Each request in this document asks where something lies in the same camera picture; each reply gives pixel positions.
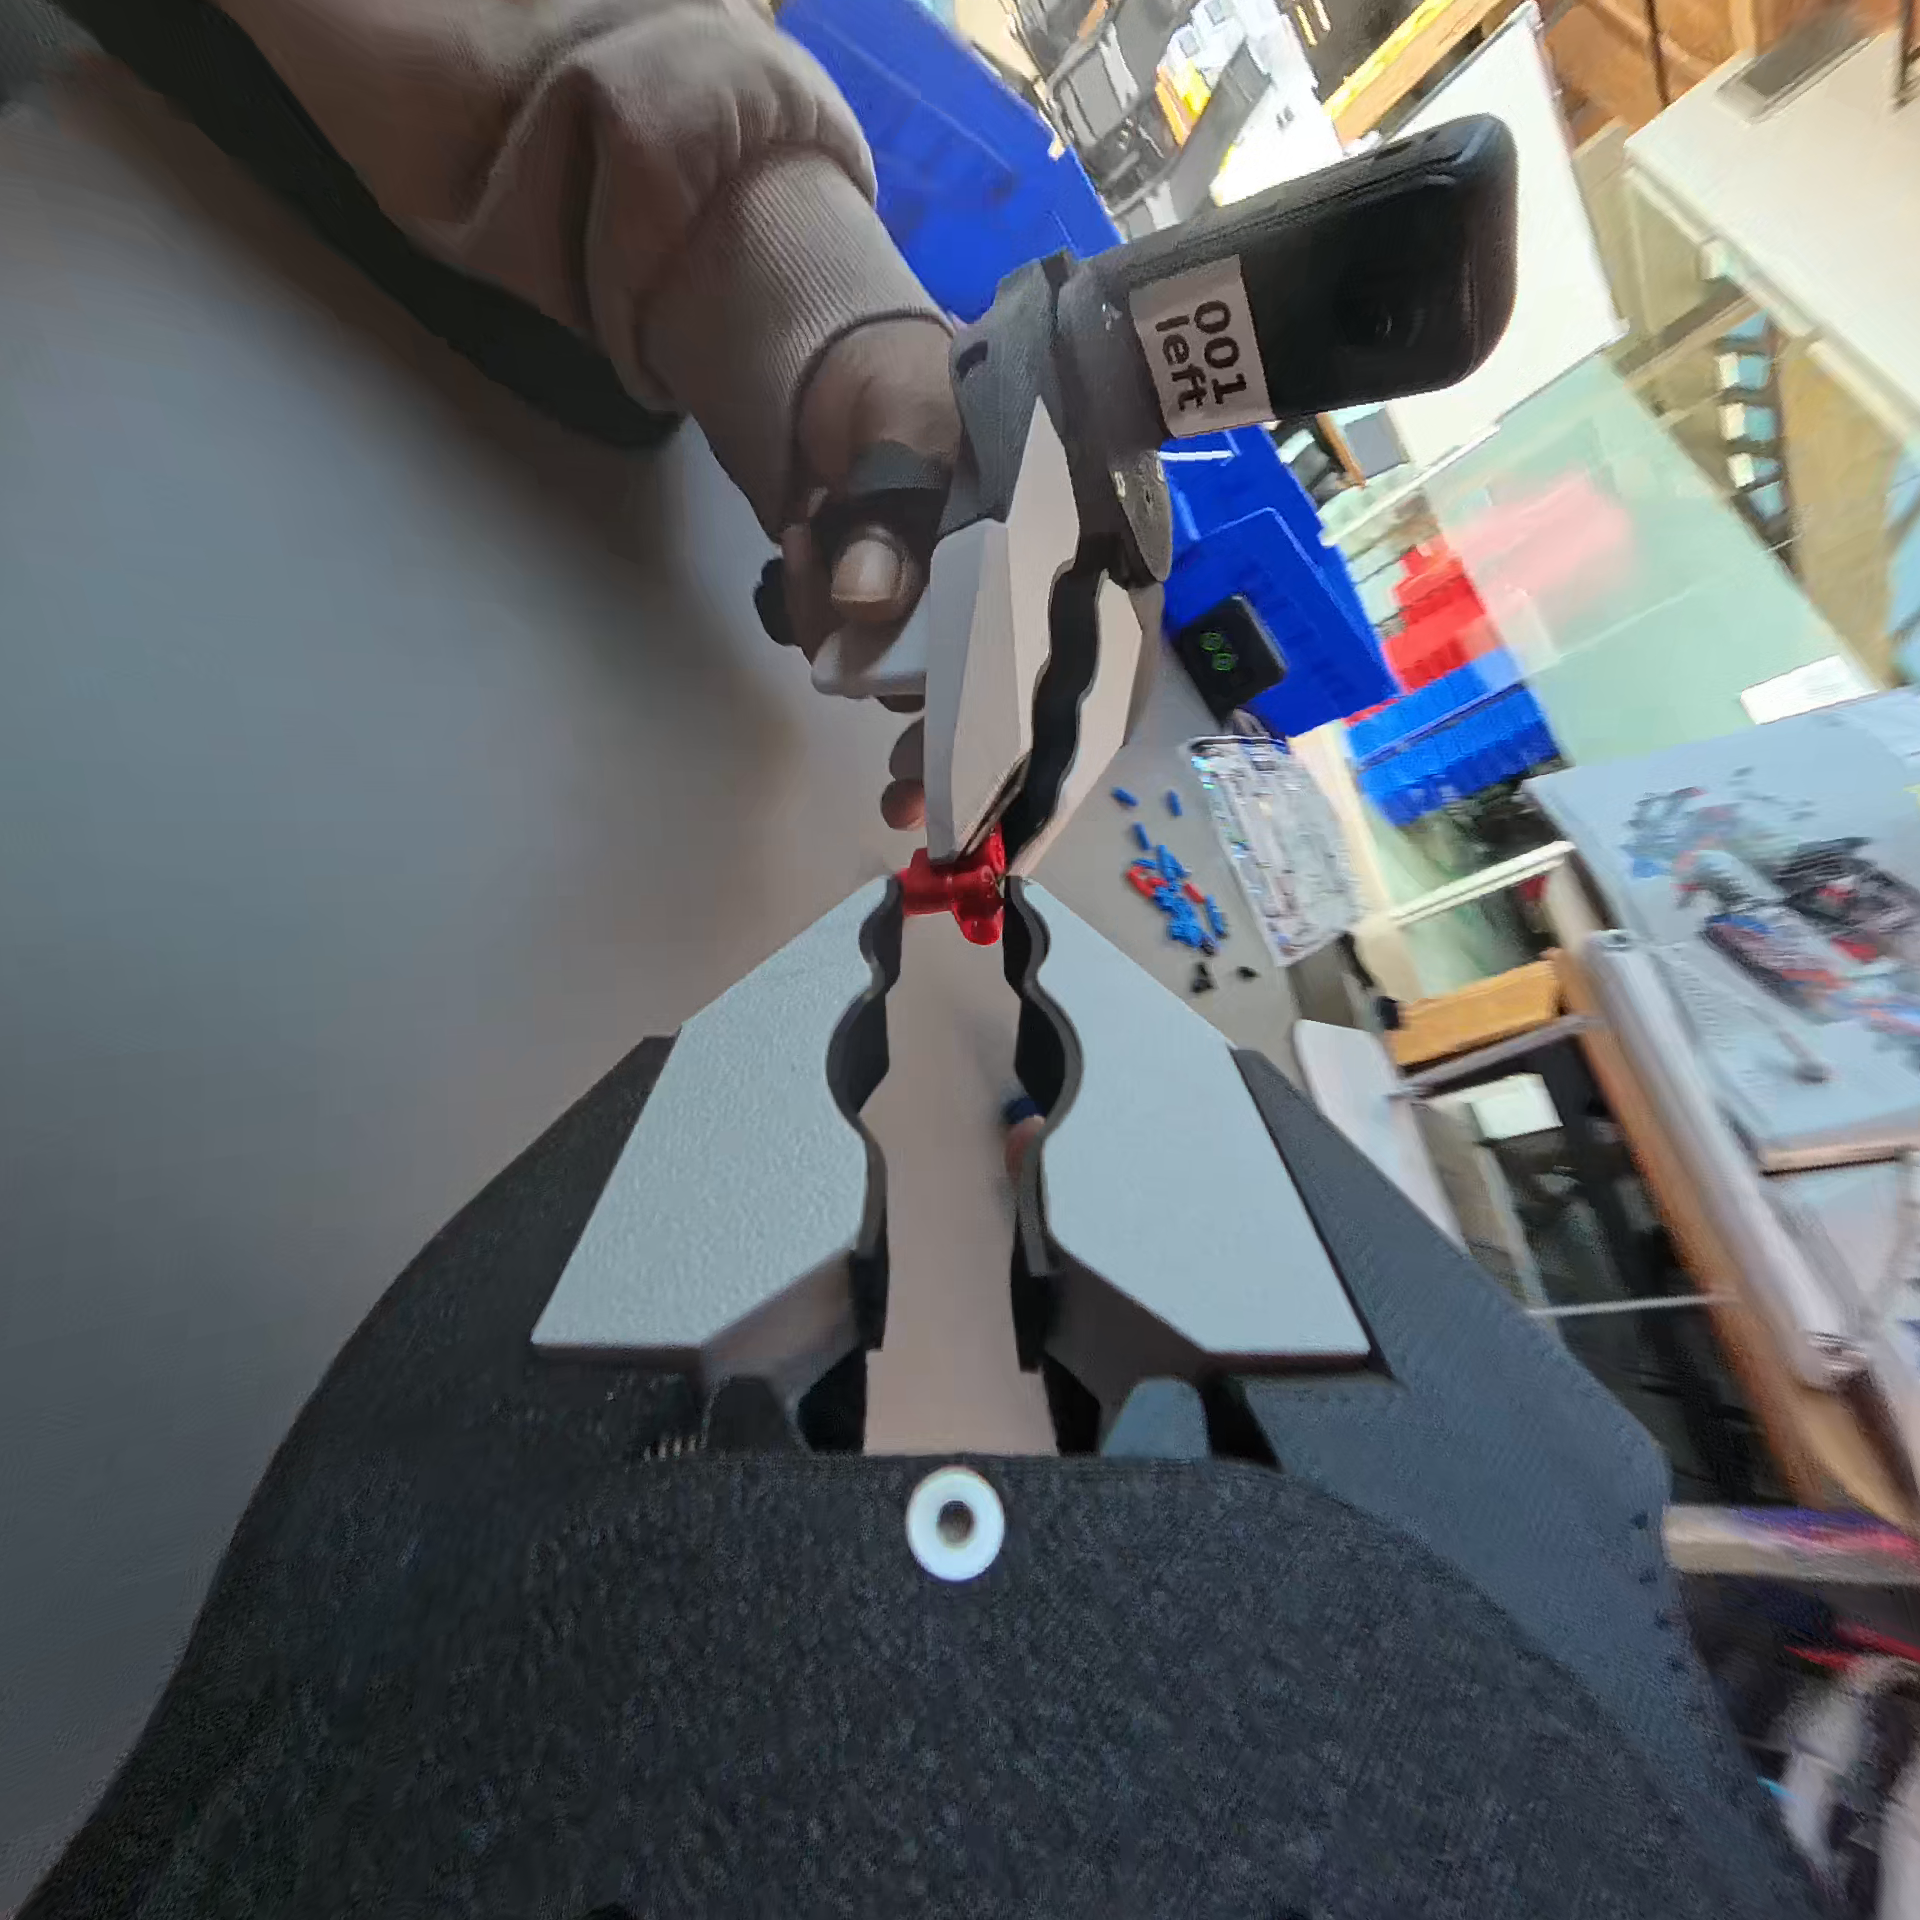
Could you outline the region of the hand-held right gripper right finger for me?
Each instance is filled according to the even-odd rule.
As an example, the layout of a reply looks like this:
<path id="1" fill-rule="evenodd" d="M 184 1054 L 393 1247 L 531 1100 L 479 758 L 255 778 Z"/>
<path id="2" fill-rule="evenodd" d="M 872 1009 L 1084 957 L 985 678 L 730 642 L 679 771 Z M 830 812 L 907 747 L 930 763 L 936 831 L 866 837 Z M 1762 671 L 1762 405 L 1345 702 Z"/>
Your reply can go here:
<path id="1" fill-rule="evenodd" d="M 1372 1340 L 1231 1039 L 1034 881 L 1009 881 L 1027 1371 L 1355 1371 Z"/>

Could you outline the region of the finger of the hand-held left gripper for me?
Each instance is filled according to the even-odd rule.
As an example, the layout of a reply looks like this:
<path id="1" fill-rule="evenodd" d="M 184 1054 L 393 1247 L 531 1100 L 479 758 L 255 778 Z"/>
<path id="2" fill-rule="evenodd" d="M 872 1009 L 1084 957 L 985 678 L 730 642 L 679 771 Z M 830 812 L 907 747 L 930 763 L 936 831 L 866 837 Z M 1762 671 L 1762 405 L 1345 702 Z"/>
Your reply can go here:
<path id="1" fill-rule="evenodd" d="M 1049 653 L 1024 774 L 1004 812 L 1007 871 L 1030 877 L 1110 781 L 1156 671 L 1163 587 L 1067 571 L 1047 609 Z"/>
<path id="2" fill-rule="evenodd" d="M 936 543 L 919 606 L 929 625 L 924 825 L 932 861 L 977 849 L 1034 749 L 1049 601 L 1076 555 L 1080 522 L 1060 429 L 1039 401 L 1004 514 Z"/>

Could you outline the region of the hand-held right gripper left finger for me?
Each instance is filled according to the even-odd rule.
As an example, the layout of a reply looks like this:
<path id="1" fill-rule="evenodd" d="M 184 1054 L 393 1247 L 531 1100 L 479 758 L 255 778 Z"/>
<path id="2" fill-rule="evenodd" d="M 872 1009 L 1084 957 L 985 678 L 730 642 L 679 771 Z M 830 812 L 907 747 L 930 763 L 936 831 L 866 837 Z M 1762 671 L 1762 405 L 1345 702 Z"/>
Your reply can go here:
<path id="1" fill-rule="evenodd" d="M 872 881 L 672 1038 L 532 1342 L 792 1401 L 874 1354 L 888 1174 L 862 1114 L 890 1070 L 898 881 Z"/>

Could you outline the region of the person's left forearm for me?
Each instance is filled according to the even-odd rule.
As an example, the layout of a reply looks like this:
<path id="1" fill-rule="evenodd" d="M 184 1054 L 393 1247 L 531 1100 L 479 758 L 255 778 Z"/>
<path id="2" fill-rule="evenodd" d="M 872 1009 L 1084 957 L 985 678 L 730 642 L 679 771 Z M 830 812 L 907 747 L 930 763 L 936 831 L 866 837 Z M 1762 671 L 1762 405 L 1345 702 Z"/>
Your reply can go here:
<path id="1" fill-rule="evenodd" d="M 764 4 L 238 2 L 378 207 L 689 415 L 769 534 L 822 359 L 947 327 L 844 94 Z"/>

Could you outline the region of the grey desk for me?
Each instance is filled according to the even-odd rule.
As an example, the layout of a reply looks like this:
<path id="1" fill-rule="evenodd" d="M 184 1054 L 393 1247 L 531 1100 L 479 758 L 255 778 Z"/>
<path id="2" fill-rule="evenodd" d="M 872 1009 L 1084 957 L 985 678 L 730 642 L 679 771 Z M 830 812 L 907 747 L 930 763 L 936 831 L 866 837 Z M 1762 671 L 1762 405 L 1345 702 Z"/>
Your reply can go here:
<path id="1" fill-rule="evenodd" d="M 756 555 L 121 68 L 6 110 L 6 1913 L 403 1259 L 888 865 Z"/>

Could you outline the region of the person's left hand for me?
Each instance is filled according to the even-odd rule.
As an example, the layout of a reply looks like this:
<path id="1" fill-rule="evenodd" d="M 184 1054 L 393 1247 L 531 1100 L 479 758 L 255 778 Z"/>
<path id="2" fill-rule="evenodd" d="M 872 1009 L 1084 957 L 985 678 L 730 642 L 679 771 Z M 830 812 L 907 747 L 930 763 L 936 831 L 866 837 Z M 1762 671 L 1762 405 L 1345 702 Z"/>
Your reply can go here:
<path id="1" fill-rule="evenodd" d="M 852 627 L 892 630 L 921 599 L 927 558 L 892 527 L 850 530 L 823 561 L 810 524 L 828 498 L 850 491 L 852 468 L 878 443 L 913 447 L 951 475 L 962 426 L 948 355 L 944 324 L 876 323 L 835 342 L 804 386 L 780 532 L 785 620 L 804 659 Z"/>

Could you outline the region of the black box with green lights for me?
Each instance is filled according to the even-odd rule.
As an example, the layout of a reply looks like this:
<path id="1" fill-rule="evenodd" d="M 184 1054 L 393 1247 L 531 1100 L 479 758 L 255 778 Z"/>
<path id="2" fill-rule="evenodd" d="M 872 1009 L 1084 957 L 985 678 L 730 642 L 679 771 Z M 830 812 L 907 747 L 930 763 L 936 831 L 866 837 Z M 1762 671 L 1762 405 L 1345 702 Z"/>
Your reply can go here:
<path id="1" fill-rule="evenodd" d="M 1169 646 L 1219 726 L 1287 678 L 1286 653 L 1252 599 L 1231 591 L 1169 630 Z"/>

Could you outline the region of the pile of small brick pins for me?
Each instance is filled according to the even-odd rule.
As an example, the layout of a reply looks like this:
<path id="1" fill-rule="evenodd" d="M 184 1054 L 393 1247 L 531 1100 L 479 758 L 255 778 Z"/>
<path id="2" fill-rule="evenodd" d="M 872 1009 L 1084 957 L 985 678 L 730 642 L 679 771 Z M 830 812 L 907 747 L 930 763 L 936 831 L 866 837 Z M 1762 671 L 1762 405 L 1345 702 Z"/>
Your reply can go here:
<path id="1" fill-rule="evenodd" d="M 1195 877 L 1188 861 L 1148 828 L 1136 790 L 1119 785 L 1112 797 L 1128 812 L 1132 854 L 1123 871 L 1126 885 L 1155 907 L 1166 938 L 1187 949 L 1199 965 L 1219 961 L 1232 938 L 1226 906 Z"/>

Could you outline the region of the holographic sticker sheet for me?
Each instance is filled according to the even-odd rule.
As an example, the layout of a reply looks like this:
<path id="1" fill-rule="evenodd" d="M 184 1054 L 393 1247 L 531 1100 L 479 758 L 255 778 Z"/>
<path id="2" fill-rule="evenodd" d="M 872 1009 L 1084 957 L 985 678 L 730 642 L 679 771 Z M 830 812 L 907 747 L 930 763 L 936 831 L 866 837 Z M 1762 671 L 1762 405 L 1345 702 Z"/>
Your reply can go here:
<path id="1" fill-rule="evenodd" d="M 1346 938 L 1360 919 L 1351 852 L 1289 742 L 1195 735 L 1187 758 L 1268 957 L 1289 969 Z"/>

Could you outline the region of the blue labelled storage bin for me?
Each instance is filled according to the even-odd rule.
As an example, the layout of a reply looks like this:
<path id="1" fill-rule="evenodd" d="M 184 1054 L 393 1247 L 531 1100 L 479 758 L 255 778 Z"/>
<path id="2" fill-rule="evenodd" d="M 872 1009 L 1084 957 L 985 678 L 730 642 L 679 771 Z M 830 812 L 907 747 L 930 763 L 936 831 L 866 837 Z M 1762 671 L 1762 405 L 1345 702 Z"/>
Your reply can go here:
<path id="1" fill-rule="evenodd" d="M 979 319 L 1034 258 L 1120 244 L 1084 163 L 924 4 L 793 2 L 777 23 L 846 95 L 881 220 L 951 317 Z"/>

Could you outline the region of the instruction booklet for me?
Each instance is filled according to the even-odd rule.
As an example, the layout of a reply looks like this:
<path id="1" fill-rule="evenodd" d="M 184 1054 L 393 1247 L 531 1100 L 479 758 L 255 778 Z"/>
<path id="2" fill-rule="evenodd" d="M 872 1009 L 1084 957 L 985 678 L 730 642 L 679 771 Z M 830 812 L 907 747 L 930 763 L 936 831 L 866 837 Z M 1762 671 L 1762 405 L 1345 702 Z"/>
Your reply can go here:
<path id="1" fill-rule="evenodd" d="M 1767 1173 L 1916 1149 L 1916 779 L 1914 689 L 1527 779 Z"/>

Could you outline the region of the wall of red blue bins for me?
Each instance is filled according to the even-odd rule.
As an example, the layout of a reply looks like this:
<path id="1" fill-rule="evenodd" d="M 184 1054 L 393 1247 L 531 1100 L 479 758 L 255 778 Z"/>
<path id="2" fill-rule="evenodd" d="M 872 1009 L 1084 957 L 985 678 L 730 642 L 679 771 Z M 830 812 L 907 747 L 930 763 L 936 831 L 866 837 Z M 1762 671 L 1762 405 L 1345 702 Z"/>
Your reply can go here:
<path id="1" fill-rule="evenodd" d="M 1560 745 L 1454 546 L 1409 549 L 1377 625 L 1394 694 L 1346 724 L 1355 785 L 1410 828 L 1560 763 Z"/>

